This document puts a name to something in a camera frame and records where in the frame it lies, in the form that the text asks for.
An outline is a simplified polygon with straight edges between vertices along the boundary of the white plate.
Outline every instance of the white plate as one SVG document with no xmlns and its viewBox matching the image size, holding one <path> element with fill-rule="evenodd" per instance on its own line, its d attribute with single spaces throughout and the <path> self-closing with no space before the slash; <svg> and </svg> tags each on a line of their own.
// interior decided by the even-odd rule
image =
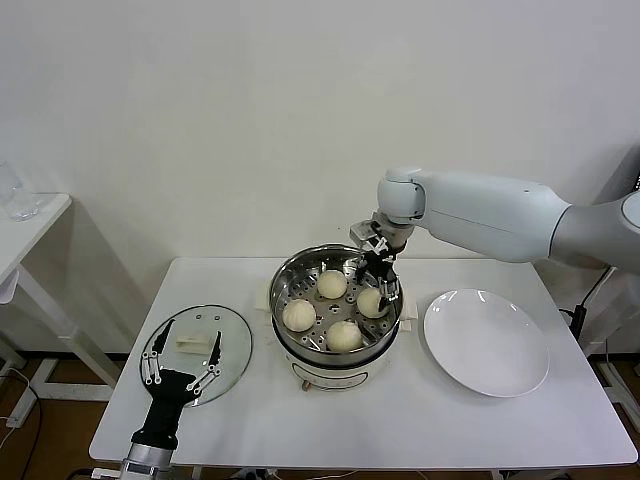
<svg viewBox="0 0 640 480">
<path fill-rule="evenodd" d="M 538 388 L 549 372 L 549 348 L 529 315 L 483 290 L 440 295 L 424 317 L 427 344 L 458 382 L 492 397 Z"/>
</svg>

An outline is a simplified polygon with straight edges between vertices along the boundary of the steamed bun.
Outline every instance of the steamed bun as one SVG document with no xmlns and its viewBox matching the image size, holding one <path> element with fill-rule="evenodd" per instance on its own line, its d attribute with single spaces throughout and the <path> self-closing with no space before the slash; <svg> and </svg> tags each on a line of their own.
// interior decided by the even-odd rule
<svg viewBox="0 0 640 480">
<path fill-rule="evenodd" d="M 382 297 L 377 288 L 367 288 L 363 290 L 356 300 L 358 310 L 367 318 L 380 318 L 385 316 L 387 311 L 389 311 L 389 306 L 387 305 L 382 311 L 379 311 L 380 298 Z"/>
<path fill-rule="evenodd" d="M 289 330 L 303 332 L 316 321 L 316 309 L 306 300 L 292 300 L 284 307 L 282 321 Z"/>
<path fill-rule="evenodd" d="M 332 352 L 350 352 L 362 346 L 362 333 L 355 323 L 340 320 L 327 331 L 327 346 Z"/>
<path fill-rule="evenodd" d="M 325 298 L 340 298 L 347 291 L 347 278 L 338 270 L 327 270 L 318 277 L 318 293 Z"/>
</svg>

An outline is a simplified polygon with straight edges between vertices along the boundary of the cable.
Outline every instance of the cable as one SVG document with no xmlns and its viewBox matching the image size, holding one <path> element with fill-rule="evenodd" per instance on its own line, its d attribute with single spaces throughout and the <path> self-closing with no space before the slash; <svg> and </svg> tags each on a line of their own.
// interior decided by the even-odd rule
<svg viewBox="0 0 640 480">
<path fill-rule="evenodd" d="M 571 323 L 569 324 L 569 330 L 573 334 L 573 337 L 578 340 L 580 338 L 580 333 L 582 333 L 582 327 L 584 326 L 584 320 L 587 317 L 587 305 L 589 305 L 593 299 L 598 295 L 598 292 L 605 284 L 605 282 L 613 275 L 613 272 L 616 271 L 616 267 L 607 267 L 600 278 L 593 284 L 593 287 L 587 292 L 585 297 L 582 299 L 576 307 L 571 310 L 567 310 L 566 308 L 559 308 L 563 313 L 566 313 L 571 317 Z"/>
<path fill-rule="evenodd" d="M 353 470 L 351 472 L 347 472 L 347 473 L 342 473 L 340 475 L 325 475 L 324 477 L 312 477 L 312 478 L 305 478 L 304 480 L 326 480 L 328 478 L 343 478 L 343 477 L 348 477 L 349 475 L 353 475 L 354 473 L 359 472 L 360 470 Z M 273 474 L 272 477 L 276 478 L 277 480 L 282 480 L 282 478 L 280 478 L 277 474 Z"/>
<path fill-rule="evenodd" d="M 11 436 L 11 434 L 13 432 L 15 432 L 16 427 L 12 427 L 11 430 L 9 430 L 9 433 L 7 433 L 4 438 L 2 439 L 2 442 L 0 442 L 0 450 L 2 450 L 2 447 L 4 447 L 4 442 L 7 441 L 7 438 L 9 438 Z"/>
<path fill-rule="evenodd" d="M 22 378 L 16 378 L 11 375 L 0 375 L 0 378 L 8 378 L 10 380 L 13 380 L 15 382 L 20 382 L 23 385 L 25 385 L 29 390 L 31 390 L 31 393 L 33 393 L 33 395 L 36 397 L 36 403 L 38 404 L 38 412 L 39 412 L 38 430 L 36 431 L 36 437 L 33 440 L 33 444 L 31 445 L 31 450 L 29 451 L 27 462 L 24 464 L 24 468 L 22 469 L 22 474 L 20 475 L 20 480 L 24 480 L 24 477 L 27 474 L 27 469 L 29 468 L 29 464 L 31 463 L 31 458 L 33 457 L 33 452 L 35 451 L 36 445 L 38 444 L 38 440 L 40 439 L 40 430 L 42 430 L 42 403 L 40 402 L 40 397 L 31 386 L 31 382 L 29 382 L 29 379 L 14 368 L 11 368 L 10 370 L 17 372 Z"/>
<path fill-rule="evenodd" d="M 615 267 L 607 267 L 607 269 L 604 272 L 602 272 L 602 275 L 600 275 L 600 278 L 598 278 L 596 283 L 594 283 L 593 287 L 591 287 L 591 290 L 589 290 L 589 292 L 582 299 L 582 302 L 580 302 L 581 307 L 585 306 L 585 303 L 587 302 L 587 300 L 589 300 L 589 297 L 591 296 L 591 294 L 595 292 L 595 294 L 593 295 L 594 297 L 598 294 L 598 291 L 600 291 L 600 288 L 602 288 L 602 285 L 604 285 L 604 282 L 606 282 L 609 279 L 609 277 L 613 274 L 615 269 L 616 269 Z"/>
<path fill-rule="evenodd" d="M 91 477 L 92 473 L 93 468 L 77 468 L 67 476 L 67 480 L 71 480 L 72 478 L 78 477 L 80 475 L 84 477 Z"/>
</svg>

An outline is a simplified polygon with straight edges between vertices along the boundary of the white wall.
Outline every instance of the white wall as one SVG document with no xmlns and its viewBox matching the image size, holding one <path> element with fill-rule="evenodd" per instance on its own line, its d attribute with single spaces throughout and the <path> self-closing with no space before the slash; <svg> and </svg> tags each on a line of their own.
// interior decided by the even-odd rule
<svg viewBox="0 0 640 480">
<path fill-rule="evenodd" d="M 80 208 L 30 261 L 70 245 L 84 293 L 50 282 L 117 350 L 92 315 L 137 328 L 172 257 L 346 242 L 389 166 L 591 202 L 639 138 L 639 17 L 632 0 L 3 2 L 0 152 Z M 409 253 L 468 255 L 426 234 Z M 113 287 L 99 313 L 92 275 Z"/>
</svg>

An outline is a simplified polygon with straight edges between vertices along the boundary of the white cooker base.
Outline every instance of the white cooker base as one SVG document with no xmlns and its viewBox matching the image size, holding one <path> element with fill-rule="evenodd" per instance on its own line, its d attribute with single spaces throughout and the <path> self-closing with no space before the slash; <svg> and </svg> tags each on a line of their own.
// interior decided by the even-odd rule
<svg viewBox="0 0 640 480">
<path fill-rule="evenodd" d="M 382 355 L 366 365 L 344 370 L 330 370 L 309 365 L 291 355 L 282 345 L 280 346 L 284 351 L 291 372 L 300 380 L 304 390 L 311 386 L 322 390 L 345 390 L 362 385 L 370 381 L 389 363 L 388 353 L 393 348 L 393 345 L 390 345 Z"/>
</svg>

